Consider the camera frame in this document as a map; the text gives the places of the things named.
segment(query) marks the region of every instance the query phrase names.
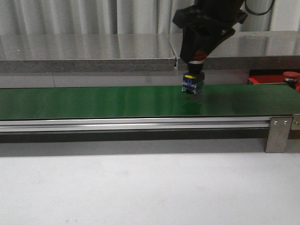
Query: yellow label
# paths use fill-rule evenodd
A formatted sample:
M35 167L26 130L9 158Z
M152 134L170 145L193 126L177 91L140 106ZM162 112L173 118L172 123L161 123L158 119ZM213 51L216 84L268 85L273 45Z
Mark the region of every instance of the yellow label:
M185 78L189 78L189 79L195 79L196 77L191 76L191 75L184 75Z

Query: white curtain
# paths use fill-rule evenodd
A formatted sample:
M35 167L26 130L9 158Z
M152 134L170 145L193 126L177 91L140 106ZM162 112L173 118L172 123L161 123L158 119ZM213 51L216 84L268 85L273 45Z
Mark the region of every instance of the white curtain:
M248 0L264 11L271 0ZM181 32L172 17L194 0L0 0L0 35ZM237 30L299 30L300 0L276 0Z

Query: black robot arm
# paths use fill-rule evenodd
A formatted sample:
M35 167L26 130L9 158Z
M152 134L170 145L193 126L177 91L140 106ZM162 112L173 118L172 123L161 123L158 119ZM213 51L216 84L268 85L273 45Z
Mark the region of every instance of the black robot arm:
M244 0L195 0L194 5L177 10L173 18L183 29L180 57L187 63L182 91L194 95L204 84L204 59L231 37L236 23L244 23L247 14L240 10Z

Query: metal bracket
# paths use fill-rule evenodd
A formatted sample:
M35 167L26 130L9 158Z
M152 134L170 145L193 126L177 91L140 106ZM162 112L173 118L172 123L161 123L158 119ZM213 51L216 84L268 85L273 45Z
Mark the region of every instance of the metal bracket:
M300 130L300 114L294 115L291 130Z
M292 120L292 116L271 118L266 153L285 152L287 139L291 130Z

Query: metal frame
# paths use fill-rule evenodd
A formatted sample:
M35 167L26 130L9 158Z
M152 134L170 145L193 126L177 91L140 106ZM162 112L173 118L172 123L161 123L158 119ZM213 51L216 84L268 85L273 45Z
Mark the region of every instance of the metal frame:
M270 117L177 117L83 120L16 120L0 121L0 133L191 128L268 128L270 119Z
M267 153L285 152L290 130L300 130L300 114L294 116L257 117L174 117L174 118L111 118L69 120L3 120L0 134L53 131L147 131L164 129L247 129L270 128Z

